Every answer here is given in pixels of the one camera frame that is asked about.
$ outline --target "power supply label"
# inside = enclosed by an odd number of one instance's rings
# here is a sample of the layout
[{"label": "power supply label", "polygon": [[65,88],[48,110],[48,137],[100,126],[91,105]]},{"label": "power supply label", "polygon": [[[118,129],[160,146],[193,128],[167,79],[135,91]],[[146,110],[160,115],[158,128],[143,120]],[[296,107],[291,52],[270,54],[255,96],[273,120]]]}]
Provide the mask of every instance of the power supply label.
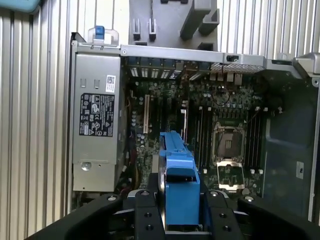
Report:
[{"label": "power supply label", "polygon": [[114,95],[82,94],[79,134],[81,136],[112,137],[114,113]]}]

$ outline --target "corrugated metal surface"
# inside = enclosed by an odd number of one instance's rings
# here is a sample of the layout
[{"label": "corrugated metal surface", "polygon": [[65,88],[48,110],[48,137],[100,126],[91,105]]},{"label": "corrugated metal surface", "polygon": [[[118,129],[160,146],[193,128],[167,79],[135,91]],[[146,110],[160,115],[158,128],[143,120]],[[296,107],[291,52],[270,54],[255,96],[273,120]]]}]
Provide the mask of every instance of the corrugated metal surface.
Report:
[{"label": "corrugated metal surface", "polygon": [[[114,14],[124,44],[128,2],[117,0]],[[1,240],[24,239],[68,211],[70,33],[111,28],[112,13],[112,0],[48,0],[34,16],[0,10]]]},{"label": "corrugated metal surface", "polygon": [[217,7],[219,51],[269,59],[320,51],[318,0],[217,0]]},{"label": "corrugated metal surface", "polygon": [[[113,0],[48,0],[33,17],[0,10],[0,239],[21,240],[68,211],[65,174],[71,32],[112,26]],[[128,43],[129,0],[114,28]],[[319,51],[316,0],[218,0],[222,52]]]}]

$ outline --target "barcode sticker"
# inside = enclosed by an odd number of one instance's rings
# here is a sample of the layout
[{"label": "barcode sticker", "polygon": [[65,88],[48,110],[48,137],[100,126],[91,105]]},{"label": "barcode sticker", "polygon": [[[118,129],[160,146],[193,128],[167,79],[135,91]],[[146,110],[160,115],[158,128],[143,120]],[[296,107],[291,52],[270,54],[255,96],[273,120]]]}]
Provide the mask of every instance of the barcode sticker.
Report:
[{"label": "barcode sticker", "polygon": [[107,75],[106,76],[106,84],[105,84],[105,92],[106,93],[114,93],[115,92],[115,83],[116,83],[116,76]]}]

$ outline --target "blue tab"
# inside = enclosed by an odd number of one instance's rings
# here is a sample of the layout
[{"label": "blue tab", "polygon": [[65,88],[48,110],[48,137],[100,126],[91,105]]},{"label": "blue tab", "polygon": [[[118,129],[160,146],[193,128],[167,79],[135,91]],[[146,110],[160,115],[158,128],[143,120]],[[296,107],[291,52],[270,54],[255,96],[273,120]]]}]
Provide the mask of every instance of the blue tab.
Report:
[{"label": "blue tab", "polygon": [[95,26],[95,39],[105,39],[105,28],[103,26]]}]

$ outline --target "ventilation grille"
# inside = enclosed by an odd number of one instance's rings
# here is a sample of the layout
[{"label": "ventilation grille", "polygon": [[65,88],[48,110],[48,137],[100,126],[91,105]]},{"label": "ventilation grille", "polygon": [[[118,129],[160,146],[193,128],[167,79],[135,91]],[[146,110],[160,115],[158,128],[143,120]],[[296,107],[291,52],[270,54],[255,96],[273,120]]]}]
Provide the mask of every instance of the ventilation grille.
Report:
[{"label": "ventilation grille", "polygon": [[255,74],[264,70],[263,66],[256,66],[256,65],[245,65],[245,64],[229,64],[223,65],[221,63],[213,63],[211,65],[211,71],[218,71],[218,72],[233,72],[233,73],[241,73],[241,74]]}]

